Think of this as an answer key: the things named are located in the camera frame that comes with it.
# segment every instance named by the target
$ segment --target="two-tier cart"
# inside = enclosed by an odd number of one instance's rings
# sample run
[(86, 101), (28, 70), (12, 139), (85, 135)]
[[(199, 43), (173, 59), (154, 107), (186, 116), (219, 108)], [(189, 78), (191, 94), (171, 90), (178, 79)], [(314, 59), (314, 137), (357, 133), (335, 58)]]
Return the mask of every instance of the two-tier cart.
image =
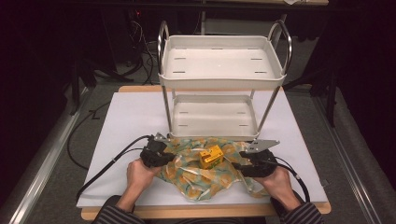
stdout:
[[(283, 67), (271, 44), (276, 27), (281, 28), (288, 41)], [(175, 138), (216, 136), (238, 141), (258, 137), (290, 60), (291, 38), (283, 21), (275, 21), (268, 37), (169, 36), (163, 21), (158, 36), (158, 68), (170, 135)], [(172, 90), (172, 113), (166, 89)], [(213, 94), (176, 94), (180, 89), (212, 90)], [(216, 94), (224, 89), (249, 90), (250, 95)], [(254, 92), (258, 90), (273, 91), (259, 123), (252, 105)]]

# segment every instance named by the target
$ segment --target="lower shelf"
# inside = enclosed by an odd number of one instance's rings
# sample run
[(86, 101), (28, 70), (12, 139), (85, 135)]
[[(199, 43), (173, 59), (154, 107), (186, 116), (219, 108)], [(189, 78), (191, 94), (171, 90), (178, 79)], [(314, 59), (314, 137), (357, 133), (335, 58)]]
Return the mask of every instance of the lower shelf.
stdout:
[(259, 133), (247, 95), (178, 95), (174, 100), (171, 135), (250, 141)]

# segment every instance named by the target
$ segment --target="gray carpet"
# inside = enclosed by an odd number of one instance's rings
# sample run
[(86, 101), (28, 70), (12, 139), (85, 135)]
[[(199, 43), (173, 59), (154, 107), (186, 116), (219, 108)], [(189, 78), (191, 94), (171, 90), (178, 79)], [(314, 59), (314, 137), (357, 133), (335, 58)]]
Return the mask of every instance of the gray carpet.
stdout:
[[(314, 46), (315, 43), (309, 42), (294, 45), (294, 58), (286, 83), (301, 75)], [(280, 43), (278, 49), (282, 49), (282, 43)], [(154, 69), (154, 81), (158, 80), (156, 73), (156, 69)], [(146, 74), (142, 71), (134, 76), (138, 82), (143, 82), (146, 79)], [(89, 114), (89, 110), (108, 102), (113, 92), (118, 91), (120, 85), (125, 85), (118, 81), (102, 79), (98, 79), (98, 83), (98, 86), (92, 91), (89, 101), (82, 107), (78, 120), (82, 120)], [(331, 137), (326, 122), (321, 118), (321, 112), (318, 110), (316, 103), (318, 99), (309, 96), (306, 86), (288, 91), (287, 96), (332, 205), (330, 214), (324, 216), (325, 220), (327, 223), (369, 223), (343, 169), (343, 163), (337, 151), (338, 148)], [(365, 145), (353, 118), (348, 113), (342, 94), (337, 92), (336, 97), (335, 130), (382, 223), (396, 223), (395, 213), (392, 211), (396, 208), (395, 191)], [(106, 118), (107, 109), (108, 106), (96, 113), (96, 117), (99, 119), (84, 121), (71, 139), (70, 148), (73, 156), (85, 166), (89, 166), (91, 162), (96, 141)], [(1, 223), (9, 222), (46, 152), (48, 152), (46, 149), (42, 149), (37, 154), (36, 159), (30, 166), (32, 169), (21, 180), (20, 186), (16, 188), (8, 200), (7, 206), (2, 208), (0, 213)], [(75, 199), (86, 174), (85, 170), (77, 167), (69, 160), (64, 148), (26, 223), (89, 223), (81, 218), (81, 211), (76, 208)], [(277, 217), (268, 217), (267, 223), (278, 223)]]

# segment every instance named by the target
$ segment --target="striped sleeve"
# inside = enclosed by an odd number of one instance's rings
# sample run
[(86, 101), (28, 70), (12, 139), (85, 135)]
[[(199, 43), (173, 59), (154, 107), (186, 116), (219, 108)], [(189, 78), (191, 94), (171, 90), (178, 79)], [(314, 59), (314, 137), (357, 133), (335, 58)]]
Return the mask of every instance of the striped sleeve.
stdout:
[(287, 224), (321, 224), (324, 223), (319, 210), (312, 203), (304, 203), (281, 218)]
[(145, 222), (132, 213), (125, 212), (114, 205), (108, 205), (102, 209), (94, 221), (95, 224), (145, 224)]

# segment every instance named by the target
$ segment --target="wooden table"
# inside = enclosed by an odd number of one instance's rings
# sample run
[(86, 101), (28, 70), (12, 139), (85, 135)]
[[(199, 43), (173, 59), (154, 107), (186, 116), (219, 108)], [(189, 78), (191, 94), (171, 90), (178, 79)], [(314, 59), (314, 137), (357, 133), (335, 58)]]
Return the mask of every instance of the wooden table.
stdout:
[[(161, 86), (124, 86), (119, 92), (160, 91)], [(330, 203), (314, 203), (320, 213), (331, 211)], [(81, 216), (94, 220), (101, 207), (84, 207)], [(263, 217), (276, 216), (270, 203), (255, 204), (192, 204), (136, 206), (134, 213), (141, 218), (189, 218), (189, 217)]]

